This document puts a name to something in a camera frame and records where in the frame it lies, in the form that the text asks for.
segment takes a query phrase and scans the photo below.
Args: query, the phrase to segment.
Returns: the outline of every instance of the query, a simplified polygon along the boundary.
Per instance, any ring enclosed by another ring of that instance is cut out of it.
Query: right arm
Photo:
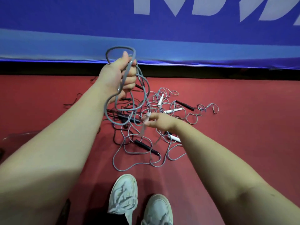
[[[147,126],[176,133],[226,224],[298,224],[300,209],[241,158],[188,123],[152,113]]]

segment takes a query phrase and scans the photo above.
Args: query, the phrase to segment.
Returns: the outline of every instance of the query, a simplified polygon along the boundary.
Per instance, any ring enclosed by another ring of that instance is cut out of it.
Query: shoe sole
[[[148,203],[146,205],[146,209],[144,212],[144,216],[148,214],[149,211],[149,207],[151,207],[153,205],[153,203],[158,200],[161,199],[164,201],[164,203],[167,205],[167,213],[169,214],[169,218],[173,224],[173,213],[172,213],[172,208],[171,208],[171,204],[169,202],[169,200],[162,194],[155,194],[153,196],[150,197],[150,199],[148,200]]]
[[[115,185],[117,184],[117,182],[121,179],[121,178],[123,178],[123,177],[125,177],[125,176],[128,176],[128,178],[132,181],[132,183],[134,184],[134,188],[138,191],[138,189],[137,189],[137,180],[135,179],[135,177],[133,176],[133,175],[131,175],[131,174],[124,174],[124,175],[121,175],[116,181],[115,181],[115,184],[113,185],[113,187],[112,187],[112,190],[111,190],[111,192],[110,192],[110,198],[111,198],[111,195],[112,195],[112,193],[113,193],[113,189],[114,189],[114,187],[115,187]]]

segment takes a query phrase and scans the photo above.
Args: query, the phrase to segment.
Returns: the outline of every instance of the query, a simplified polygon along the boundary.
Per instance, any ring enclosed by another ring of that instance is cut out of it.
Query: shoe
[[[173,225],[171,205],[164,195],[150,197],[141,225]]]
[[[108,213],[123,215],[132,225],[132,213],[137,208],[137,181],[130,174],[117,179],[110,193]]]

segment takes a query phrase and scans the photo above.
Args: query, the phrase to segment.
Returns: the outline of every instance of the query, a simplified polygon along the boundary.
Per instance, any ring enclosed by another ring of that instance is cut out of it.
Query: dark blue background
[[[239,1],[227,0],[213,16],[192,15],[186,0],[175,17],[164,0],[150,15],[133,13],[133,0],[0,0],[0,28],[151,40],[300,45],[300,2],[275,21],[258,21],[265,0],[239,22]]]

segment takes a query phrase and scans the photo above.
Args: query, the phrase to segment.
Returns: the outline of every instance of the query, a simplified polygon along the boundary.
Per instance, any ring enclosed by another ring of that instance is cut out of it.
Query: white jump rope handle
[[[146,129],[146,125],[145,125],[145,121],[149,121],[149,117],[150,117],[150,115],[151,115],[151,112],[147,112],[147,114],[146,114],[146,117],[145,117],[145,120],[144,120],[144,122],[143,122],[143,125],[142,125],[142,130],[141,130],[141,132],[140,132],[140,137],[142,137],[142,136],[144,136],[144,132],[145,132],[145,129]]]
[[[177,141],[179,143],[181,143],[180,139],[176,136],[173,136],[173,135],[168,135],[168,137],[171,139],[171,140],[174,140],[174,141]]]
[[[182,110],[182,108],[176,108],[176,109],[173,109],[173,110],[165,110],[164,113],[165,114],[170,114],[170,113],[173,113],[173,112],[178,111],[178,110]]]
[[[163,96],[164,96],[164,94],[161,94],[161,97],[160,97],[159,102],[157,104],[158,107],[161,106],[161,102],[163,101]]]

